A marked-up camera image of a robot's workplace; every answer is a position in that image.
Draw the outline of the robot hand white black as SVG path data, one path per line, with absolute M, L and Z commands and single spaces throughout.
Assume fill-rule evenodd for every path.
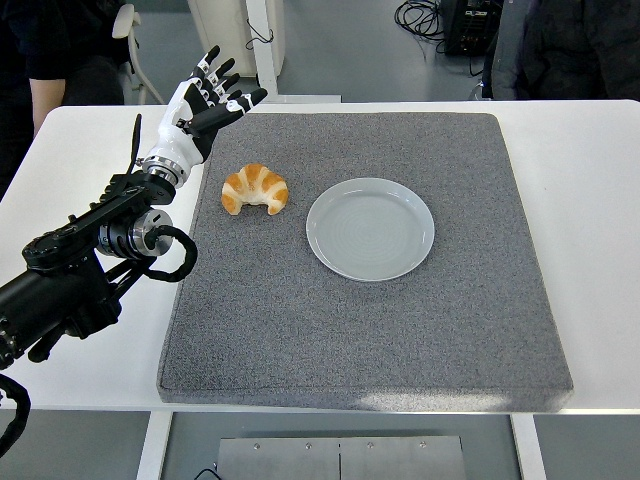
M 191 169 L 209 158 L 218 131 L 266 98 L 261 87 L 250 93 L 233 90 L 239 76 L 228 72 L 235 60 L 215 66 L 219 54 L 220 47 L 212 47 L 174 91 L 158 127 L 158 141 L 142 160 L 143 171 L 183 184 Z

